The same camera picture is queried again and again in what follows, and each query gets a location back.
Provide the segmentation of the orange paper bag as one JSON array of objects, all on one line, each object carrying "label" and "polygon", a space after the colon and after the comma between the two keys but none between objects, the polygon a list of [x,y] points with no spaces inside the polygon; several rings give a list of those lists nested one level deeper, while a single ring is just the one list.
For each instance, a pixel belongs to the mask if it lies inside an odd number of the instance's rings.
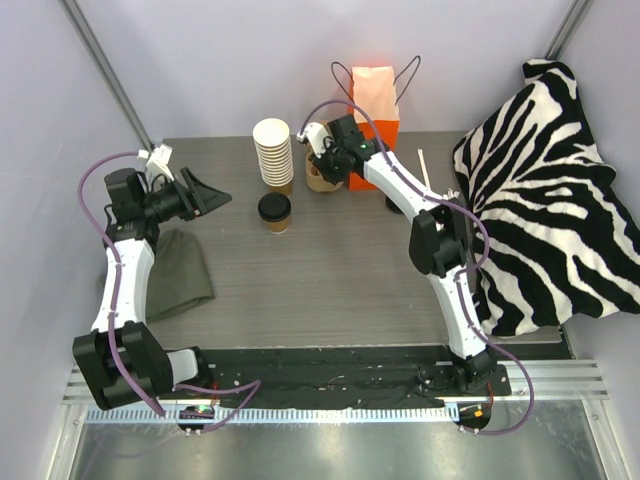
[{"label": "orange paper bag", "polygon": [[415,55],[396,73],[392,66],[352,67],[334,61],[331,74],[347,98],[371,118],[382,141],[394,149],[400,124],[399,102],[421,66]]}]

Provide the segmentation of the stack of black lids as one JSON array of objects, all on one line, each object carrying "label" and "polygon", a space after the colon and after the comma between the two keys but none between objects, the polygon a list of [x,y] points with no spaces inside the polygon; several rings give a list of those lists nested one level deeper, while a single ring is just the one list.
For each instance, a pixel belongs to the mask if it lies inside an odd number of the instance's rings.
[{"label": "stack of black lids", "polygon": [[388,197],[385,198],[385,204],[387,206],[387,208],[394,212],[394,213],[398,213],[399,209],[398,207],[395,205],[395,203],[393,201],[391,201]]}]

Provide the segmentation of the stack of paper cups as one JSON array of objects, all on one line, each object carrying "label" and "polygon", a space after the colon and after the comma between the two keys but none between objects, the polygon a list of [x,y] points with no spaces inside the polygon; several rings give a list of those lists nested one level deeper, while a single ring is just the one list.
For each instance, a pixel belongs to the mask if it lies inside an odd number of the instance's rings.
[{"label": "stack of paper cups", "polygon": [[259,121],[252,131],[262,180],[271,192],[290,196],[294,167],[290,129],[277,118]]}]

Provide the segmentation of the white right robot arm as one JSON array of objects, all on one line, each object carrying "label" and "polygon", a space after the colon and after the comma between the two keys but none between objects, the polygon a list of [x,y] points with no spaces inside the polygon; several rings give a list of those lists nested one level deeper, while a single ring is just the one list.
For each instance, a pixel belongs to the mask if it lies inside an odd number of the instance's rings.
[{"label": "white right robot arm", "polygon": [[297,140],[311,148],[312,163],[324,180],[336,184],[355,173],[379,189],[410,223],[409,257],[430,281],[448,332],[451,380],[457,391],[483,389],[495,359],[480,338],[468,288],[468,238],[461,204],[434,193],[418,180],[389,147],[366,139],[352,115],[324,125],[307,121]]}]

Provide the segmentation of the zebra print blanket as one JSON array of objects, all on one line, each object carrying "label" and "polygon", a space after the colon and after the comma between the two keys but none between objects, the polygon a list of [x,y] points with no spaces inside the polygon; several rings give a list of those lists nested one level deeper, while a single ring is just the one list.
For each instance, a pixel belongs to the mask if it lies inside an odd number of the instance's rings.
[{"label": "zebra print blanket", "polygon": [[483,330],[515,337],[582,314],[639,310],[639,229],[598,152],[578,82],[532,59],[523,88],[454,147],[477,216],[473,295]]}]

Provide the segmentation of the brown paper coffee cup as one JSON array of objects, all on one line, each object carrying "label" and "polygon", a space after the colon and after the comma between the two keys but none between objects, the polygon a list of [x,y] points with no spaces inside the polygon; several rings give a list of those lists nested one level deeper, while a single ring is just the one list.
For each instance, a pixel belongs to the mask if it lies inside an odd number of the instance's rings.
[{"label": "brown paper coffee cup", "polygon": [[291,218],[286,217],[279,221],[267,221],[264,220],[263,223],[266,225],[267,229],[273,234],[281,234],[284,233],[290,225]]}]

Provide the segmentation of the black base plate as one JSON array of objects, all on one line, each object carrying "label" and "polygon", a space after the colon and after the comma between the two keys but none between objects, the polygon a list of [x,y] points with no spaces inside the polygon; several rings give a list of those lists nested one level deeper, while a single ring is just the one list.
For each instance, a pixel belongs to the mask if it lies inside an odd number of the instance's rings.
[{"label": "black base plate", "polygon": [[507,397],[506,368],[484,355],[464,372],[442,346],[206,349],[214,386],[261,385],[253,409],[437,408],[449,397]]}]

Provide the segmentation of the black plastic cup lid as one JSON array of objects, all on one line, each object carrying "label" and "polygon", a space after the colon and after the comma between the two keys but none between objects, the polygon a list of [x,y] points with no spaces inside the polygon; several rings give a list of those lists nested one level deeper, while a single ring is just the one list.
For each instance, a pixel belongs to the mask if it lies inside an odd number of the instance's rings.
[{"label": "black plastic cup lid", "polygon": [[257,211],[262,220],[279,222],[291,214],[291,201],[282,193],[270,192],[259,200]]}]

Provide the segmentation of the cardboard cup carrier stack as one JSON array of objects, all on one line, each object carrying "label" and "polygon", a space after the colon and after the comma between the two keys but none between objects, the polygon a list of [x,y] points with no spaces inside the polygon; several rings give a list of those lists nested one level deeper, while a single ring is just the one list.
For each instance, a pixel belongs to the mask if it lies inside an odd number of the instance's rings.
[{"label": "cardboard cup carrier stack", "polygon": [[305,175],[307,186],[316,193],[333,193],[341,189],[343,186],[343,182],[332,184],[331,182],[324,179],[319,170],[313,165],[312,160],[314,158],[315,155],[311,150],[309,150],[306,154],[305,159]]}]

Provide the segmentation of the pile of wrapped straws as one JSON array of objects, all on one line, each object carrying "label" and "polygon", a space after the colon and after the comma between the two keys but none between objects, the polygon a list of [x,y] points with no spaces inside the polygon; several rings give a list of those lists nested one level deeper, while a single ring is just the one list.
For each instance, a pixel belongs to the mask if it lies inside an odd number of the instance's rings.
[{"label": "pile of wrapped straws", "polygon": [[[429,173],[428,173],[428,169],[427,169],[426,161],[424,157],[424,151],[421,148],[417,150],[417,156],[420,164],[424,185],[427,189],[432,190],[430,177],[429,177]],[[442,194],[442,197],[446,200],[459,199],[460,192],[454,191],[453,189],[448,188],[447,191]]]}]

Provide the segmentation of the olive green cloth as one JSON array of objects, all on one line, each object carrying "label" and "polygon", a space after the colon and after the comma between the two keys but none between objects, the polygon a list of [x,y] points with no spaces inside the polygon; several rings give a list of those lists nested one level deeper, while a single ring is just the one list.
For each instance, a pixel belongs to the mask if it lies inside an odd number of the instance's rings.
[{"label": "olive green cloth", "polygon": [[154,322],[214,299],[213,284],[195,235],[169,230],[155,249],[146,241],[115,244],[123,264],[115,327],[126,320]]}]

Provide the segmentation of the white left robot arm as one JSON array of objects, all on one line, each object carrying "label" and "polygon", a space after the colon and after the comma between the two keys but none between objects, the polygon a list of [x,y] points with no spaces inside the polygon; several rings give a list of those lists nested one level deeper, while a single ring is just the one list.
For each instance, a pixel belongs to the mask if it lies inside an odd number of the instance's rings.
[{"label": "white left robot arm", "polygon": [[157,415],[159,397],[175,386],[190,398],[205,397],[213,375],[197,347],[168,351],[146,325],[149,276],[160,226],[173,218],[198,219],[229,203],[231,195],[202,183],[189,168],[169,168],[171,147],[138,150],[142,169],[121,168],[104,178],[109,202],[101,236],[107,274],[99,312],[72,353],[97,406],[108,411],[142,401]]}]

